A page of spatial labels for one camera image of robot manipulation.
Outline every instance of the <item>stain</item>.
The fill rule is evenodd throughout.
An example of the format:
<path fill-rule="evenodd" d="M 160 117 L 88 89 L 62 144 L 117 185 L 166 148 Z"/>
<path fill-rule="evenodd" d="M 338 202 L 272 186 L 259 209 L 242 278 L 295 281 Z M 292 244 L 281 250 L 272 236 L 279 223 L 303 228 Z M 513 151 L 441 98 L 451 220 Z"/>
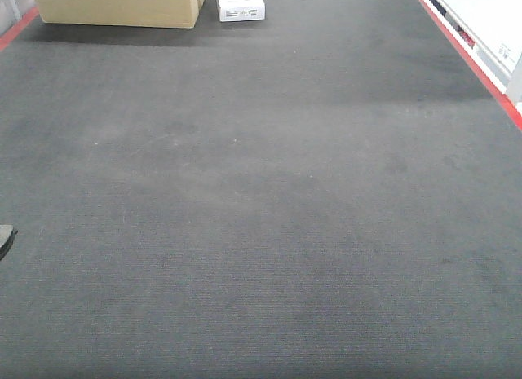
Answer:
<path fill-rule="evenodd" d="M 404 157 L 393 155 L 384 166 L 384 171 L 388 174 L 405 174 L 408 172 L 408 163 Z"/>
<path fill-rule="evenodd" d="M 493 293 L 507 293 L 507 273 L 504 263 L 495 257 L 479 257 L 473 260 L 482 282 Z"/>
<path fill-rule="evenodd" d="M 457 166 L 457 163 L 455 162 L 453 156 L 444 156 L 442 161 L 449 168 L 451 168 L 451 169 L 453 169 L 455 171 L 460 171 L 460 167 Z"/>
<path fill-rule="evenodd" d="M 167 134 L 194 134 L 197 132 L 197 126 L 191 122 L 174 121 L 163 128 Z"/>

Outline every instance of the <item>dark gray carpet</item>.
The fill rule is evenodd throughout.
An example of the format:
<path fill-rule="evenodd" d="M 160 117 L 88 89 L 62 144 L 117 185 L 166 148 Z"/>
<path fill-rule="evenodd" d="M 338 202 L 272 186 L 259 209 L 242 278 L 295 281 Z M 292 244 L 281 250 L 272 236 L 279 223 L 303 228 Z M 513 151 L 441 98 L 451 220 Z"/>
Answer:
<path fill-rule="evenodd" d="M 416 0 L 0 54 L 1 378 L 522 377 L 522 135 Z"/>

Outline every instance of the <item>white box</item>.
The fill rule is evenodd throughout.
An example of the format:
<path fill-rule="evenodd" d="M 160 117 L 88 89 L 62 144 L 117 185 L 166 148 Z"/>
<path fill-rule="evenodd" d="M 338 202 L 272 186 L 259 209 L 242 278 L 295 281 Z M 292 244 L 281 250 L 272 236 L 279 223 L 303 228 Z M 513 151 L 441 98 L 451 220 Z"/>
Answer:
<path fill-rule="evenodd" d="M 263 0 L 216 0 L 219 20 L 222 22 L 239 22 L 242 20 L 263 20 Z"/>

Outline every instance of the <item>red floor trim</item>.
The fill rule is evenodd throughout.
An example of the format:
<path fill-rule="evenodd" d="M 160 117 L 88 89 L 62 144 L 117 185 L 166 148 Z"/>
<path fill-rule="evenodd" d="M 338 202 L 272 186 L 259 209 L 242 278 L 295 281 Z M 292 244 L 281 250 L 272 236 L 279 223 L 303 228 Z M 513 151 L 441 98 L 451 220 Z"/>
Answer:
<path fill-rule="evenodd" d="M 7 30 L 6 33 L 0 37 L 0 51 L 3 51 L 6 47 L 8 47 L 9 44 L 13 42 L 16 37 L 18 37 L 22 30 L 25 29 L 29 23 L 31 23 L 33 19 L 36 18 L 37 15 L 38 9 L 33 7 L 24 15 L 24 17 L 22 17 L 20 22 Z"/>
<path fill-rule="evenodd" d="M 466 64 L 471 68 L 471 70 L 475 73 L 475 75 L 480 79 L 482 84 L 488 89 L 489 93 L 498 101 L 498 103 L 502 106 L 502 108 L 506 111 L 507 115 L 513 120 L 515 125 L 522 130 L 522 113 L 520 113 L 517 108 L 513 105 L 513 103 L 504 95 L 500 90 L 489 80 L 489 77 L 480 69 L 479 65 L 472 59 L 472 57 L 467 53 L 466 49 L 462 47 L 460 43 L 458 43 L 457 39 L 453 36 L 452 33 L 444 26 L 444 24 L 440 21 L 439 18 L 435 15 L 433 10 L 424 2 L 424 0 L 419 0 L 424 9 L 439 27 L 440 31 L 448 38 L 453 47 L 458 51 L 460 56 L 466 61 Z"/>

